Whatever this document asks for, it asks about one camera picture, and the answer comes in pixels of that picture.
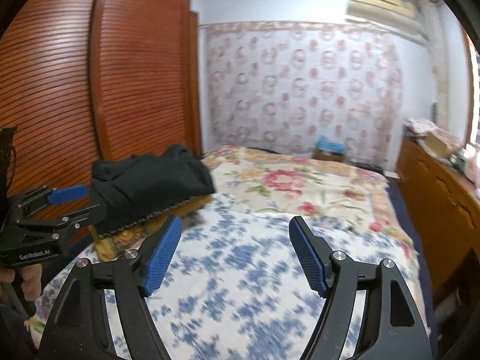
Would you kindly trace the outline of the person's left hand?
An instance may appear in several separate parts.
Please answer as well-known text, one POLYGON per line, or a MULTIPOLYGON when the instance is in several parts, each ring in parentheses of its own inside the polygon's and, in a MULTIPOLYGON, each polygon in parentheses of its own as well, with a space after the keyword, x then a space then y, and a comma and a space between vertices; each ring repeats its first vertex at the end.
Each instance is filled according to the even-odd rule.
MULTIPOLYGON (((21 289, 26 301, 33 302, 41 296, 41 274, 41 264, 30 265, 20 269, 19 275, 22 278, 21 289)), ((3 284, 11 284, 16 278, 16 271, 2 267, 0 275, 3 284)))

